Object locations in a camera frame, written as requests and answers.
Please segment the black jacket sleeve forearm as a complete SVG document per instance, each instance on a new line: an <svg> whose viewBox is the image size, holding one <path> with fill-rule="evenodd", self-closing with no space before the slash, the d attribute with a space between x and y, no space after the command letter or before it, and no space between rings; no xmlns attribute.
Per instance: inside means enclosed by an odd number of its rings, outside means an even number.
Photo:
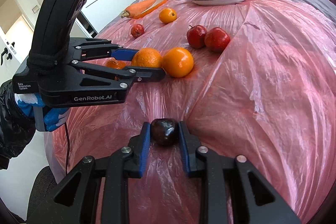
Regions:
<svg viewBox="0 0 336 224"><path fill-rule="evenodd" d="M26 116L15 102L12 81L1 85L1 169L17 157L30 143L35 133L35 120Z"/></svg>

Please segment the blue white gloved hand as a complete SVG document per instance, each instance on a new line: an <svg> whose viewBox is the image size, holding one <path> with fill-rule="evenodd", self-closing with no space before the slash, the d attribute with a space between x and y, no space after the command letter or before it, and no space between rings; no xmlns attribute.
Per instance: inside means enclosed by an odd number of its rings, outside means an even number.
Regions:
<svg viewBox="0 0 336 224"><path fill-rule="evenodd" d="M40 132L53 132L66 123L70 108L51 108L46 110L46 104L39 93L14 94L19 109L29 118L34 118L35 127Z"/></svg>

